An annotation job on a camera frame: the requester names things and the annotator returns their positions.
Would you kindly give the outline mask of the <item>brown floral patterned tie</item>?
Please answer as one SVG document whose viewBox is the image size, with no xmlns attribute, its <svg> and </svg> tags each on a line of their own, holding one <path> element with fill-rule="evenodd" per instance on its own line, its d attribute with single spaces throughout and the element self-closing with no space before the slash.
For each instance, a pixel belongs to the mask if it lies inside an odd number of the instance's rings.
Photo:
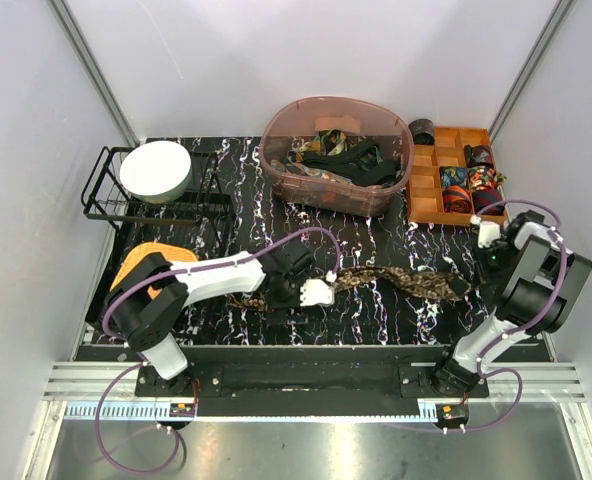
<svg viewBox="0 0 592 480">
<path fill-rule="evenodd" d="M 414 272 L 394 266 L 353 266 L 339 270 L 334 281 L 331 281 L 331 274 L 325 279 L 318 279 L 332 286 L 334 300 L 336 293 L 362 287 L 377 280 L 385 280 L 396 289 L 417 298 L 437 301 L 463 300 L 466 295 L 455 295 L 448 285 L 448 281 L 453 277 L 463 278 L 455 272 Z M 270 312 L 267 310 L 265 293 L 254 293 L 249 298 L 227 294 L 225 298 L 231 307 Z"/>
</svg>

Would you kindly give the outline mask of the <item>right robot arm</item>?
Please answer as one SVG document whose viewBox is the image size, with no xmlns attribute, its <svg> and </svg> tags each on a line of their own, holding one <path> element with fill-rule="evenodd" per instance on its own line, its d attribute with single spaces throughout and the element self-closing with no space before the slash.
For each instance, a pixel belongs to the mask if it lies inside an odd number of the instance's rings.
<svg viewBox="0 0 592 480">
<path fill-rule="evenodd" d="M 562 247 L 556 228 L 533 210 L 504 228 L 483 220 L 472 224 L 477 266 L 491 289 L 492 307 L 430 371 L 429 384 L 446 397 L 471 391 L 515 344 L 559 330 L 592 272 L 592 260 Z"/>
</svg>

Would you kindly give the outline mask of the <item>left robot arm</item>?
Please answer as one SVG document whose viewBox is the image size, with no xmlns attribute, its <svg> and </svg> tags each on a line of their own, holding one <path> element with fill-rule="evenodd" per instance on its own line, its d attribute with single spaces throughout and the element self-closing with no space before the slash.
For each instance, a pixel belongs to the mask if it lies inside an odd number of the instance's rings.
<svg viewBox="0 0 592 480">
<path fill-rule="evenodd" d="M 157 373 L 157 384 L 172 396 L 191 386 L 192 372 L 172 334 L 188 306 L 234 293 L 263 293 L 266 310 L 329 305 L 333 291 L 305 271 L 311 255 L 266 248 L 251 254 L 198 262 L 170 261 L 162 253 L 145 255 L 109 293 L 102 320 L 105 334 L 125 341 Z"/>
</svg>

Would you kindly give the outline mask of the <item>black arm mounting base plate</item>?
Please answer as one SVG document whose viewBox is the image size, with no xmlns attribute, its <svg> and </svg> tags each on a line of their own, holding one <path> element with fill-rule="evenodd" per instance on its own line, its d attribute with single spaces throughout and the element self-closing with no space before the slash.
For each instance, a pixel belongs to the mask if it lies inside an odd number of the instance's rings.
<svg viewBox="0 0 592 480">
<path fill-rule="evenodd" d="M 181 397 L 201 389 L 203 398 L 241 390 L 375 390 L 407 398 L 482 399 L 487 382 L 475 374 L 436 380 L 446 362 L 432 346 L 196 346 L 183 347 L 188 367 L 171 380 L 151 367 L 140 369 L 138 397 Z"/>
</svg>

